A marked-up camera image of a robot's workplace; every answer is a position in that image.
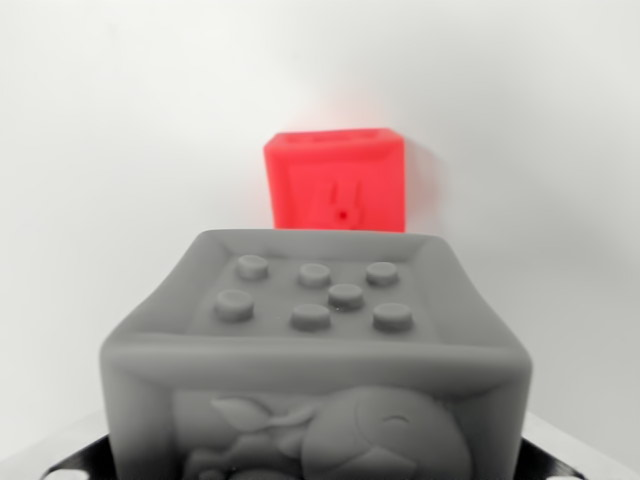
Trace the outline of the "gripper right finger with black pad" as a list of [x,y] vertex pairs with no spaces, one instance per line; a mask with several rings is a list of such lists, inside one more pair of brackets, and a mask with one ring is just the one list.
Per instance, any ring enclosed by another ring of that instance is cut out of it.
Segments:
[[518,455],[518,478],[523,479],[585,479],[585,475],[548,452],[536,440],[536,428],[544,422],[535,415],[526,415]]

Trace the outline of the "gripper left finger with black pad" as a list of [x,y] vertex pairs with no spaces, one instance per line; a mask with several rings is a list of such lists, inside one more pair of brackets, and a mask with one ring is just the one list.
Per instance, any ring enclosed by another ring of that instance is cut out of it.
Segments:
[[115,479],[115,465],[102,410],[81,418],[54,436],[61,455],[43,473],[44,479]]

